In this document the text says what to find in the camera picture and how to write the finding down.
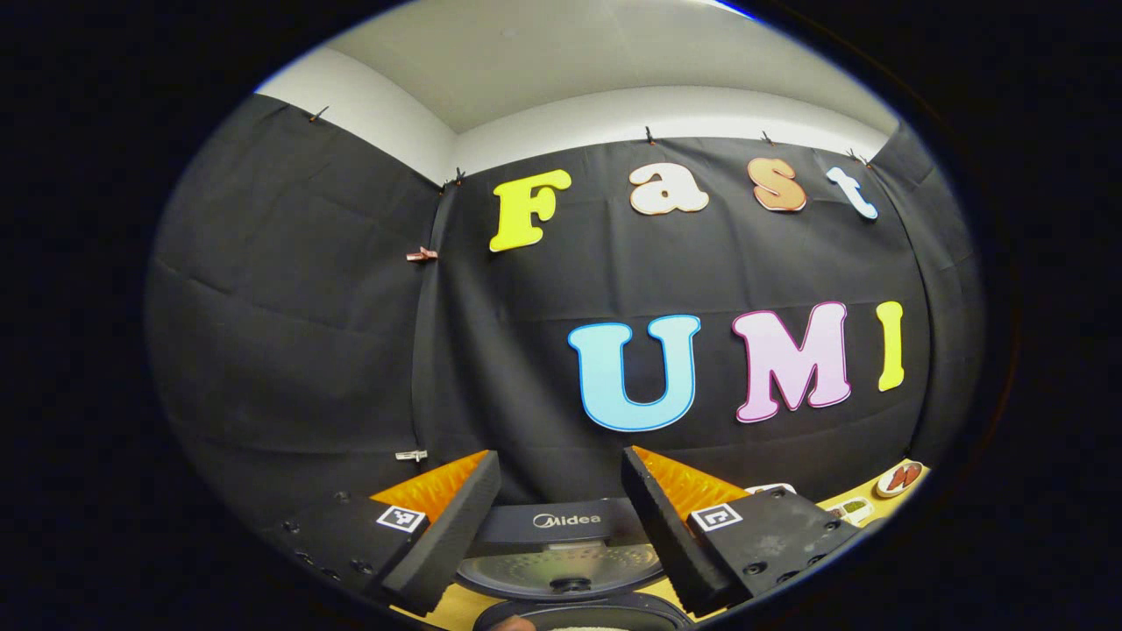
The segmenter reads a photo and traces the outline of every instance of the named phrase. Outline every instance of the midea logo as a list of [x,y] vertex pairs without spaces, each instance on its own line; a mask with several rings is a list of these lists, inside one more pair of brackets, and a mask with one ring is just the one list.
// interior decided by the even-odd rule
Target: midea logo
[[572,515],[568,518],[559,518],[557,515],[551,515],[549,513],[541,513],[534,515],[534,525],[537,528],[553,528],[554,525],[576,525],[578,523],[600,523],[599,515],[578,516]]

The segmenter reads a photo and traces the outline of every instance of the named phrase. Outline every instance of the pink letter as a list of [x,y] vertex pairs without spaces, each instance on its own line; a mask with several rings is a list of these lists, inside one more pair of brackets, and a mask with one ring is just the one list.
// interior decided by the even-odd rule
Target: pink letter
[[[818,383],[810,393],[811,408],[840,403],[849,396],[845,381],[845,305],[824,302],[810,311],[810,323],[802,348],[794,345],[791,333],[773,311],[753,311],[733,320],[733,331],[744,338],[748,357],[748,395],[736,411],[742,423],[754,423],[774,417],[779,403],[771,397],[774,376],[783,401],[792,412],[802,404],[810,385],[810,375],[818,373]],[[790,393],[798,392],[791,397]]]

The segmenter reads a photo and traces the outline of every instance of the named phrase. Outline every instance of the letter u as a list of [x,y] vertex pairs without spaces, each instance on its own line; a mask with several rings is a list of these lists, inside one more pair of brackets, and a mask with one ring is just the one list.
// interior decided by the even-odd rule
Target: letter u
[[569,333],[580,365],[580,397],[585,412],[597,424],[616,431],[650,431],[682,418],[693,405],[693,333],[701,329],[696,316],[666,316],[647,326],[662,342],[666,391],[651,403],[635,403],[624,388],[624,345],[631,327],[607,322],[588,324]]

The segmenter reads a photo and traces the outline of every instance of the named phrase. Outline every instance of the ceiling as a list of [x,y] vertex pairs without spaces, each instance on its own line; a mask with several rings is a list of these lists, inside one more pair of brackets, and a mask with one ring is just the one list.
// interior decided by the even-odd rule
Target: ceiling
[[457,134],[562,99],[651,85],[779,94],[883,134],[896,124],[845,73],[712,0],[417,0],[327,45]]

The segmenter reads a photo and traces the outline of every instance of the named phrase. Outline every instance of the yellow letter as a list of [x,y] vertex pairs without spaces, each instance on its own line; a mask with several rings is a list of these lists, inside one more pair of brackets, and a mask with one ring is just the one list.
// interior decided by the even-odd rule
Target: yellow letter
[[876,317],[884,327],[884,372],[881,373],[881,392],[892,390],[904,381],[904,367],[900,364],[900,319],[904,308],[899,302],[882,302],[876,307]]
[[[557,208],[553,189],[563,191],[571,184],[572,177],[559,168],[495,186],[495,194],[498,195],[498,234],[490,241],[490,250],[532,246],[542,240],[542,229],[530,222],[530,216],[536,213],[542,221],[549,221]],[[542,189],[536,195],[532,195],[535,188]]]
[[[651,182],[655,175],[661,180]],[[643,214],[664,214],[675,208],[696,212],[709,203],[709,195],[698,189],[693,174],[680,164],[641,166],[632,172],[629,180],[632,184],[642,184],[632,191],[632,208]]]
[[756,158],[748,163],[748,177],[756,201],[767,210],[793,212],[807,205],[807,193],[794,181],[794,170],[781,159]]

